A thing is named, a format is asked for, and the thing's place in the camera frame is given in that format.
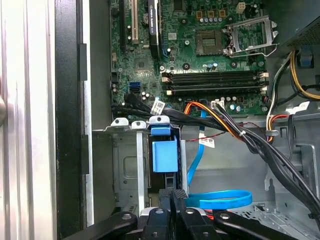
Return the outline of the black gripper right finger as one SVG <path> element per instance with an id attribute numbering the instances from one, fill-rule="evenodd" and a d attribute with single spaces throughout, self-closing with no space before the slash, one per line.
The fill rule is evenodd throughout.
<path id="1" fill-rule="evenodd" d="M 230 211 L 218 211 L 210 219 L 195 207 L 187 207 L 184 190 L 170 193 L 172 210 L 177 214 L 178 240 L 293 240 L 294 237 Z"/>

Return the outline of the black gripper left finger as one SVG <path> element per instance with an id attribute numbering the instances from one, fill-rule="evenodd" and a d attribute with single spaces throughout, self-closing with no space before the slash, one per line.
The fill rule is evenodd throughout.
<path id="1" fill-rule="evenodd" d="M 170 189 L 159 191 L 159 206 L 148 207 L 136 216 L 121 211 L 95 223 L 66 240 L 170 240 L 172 238 Z"/>

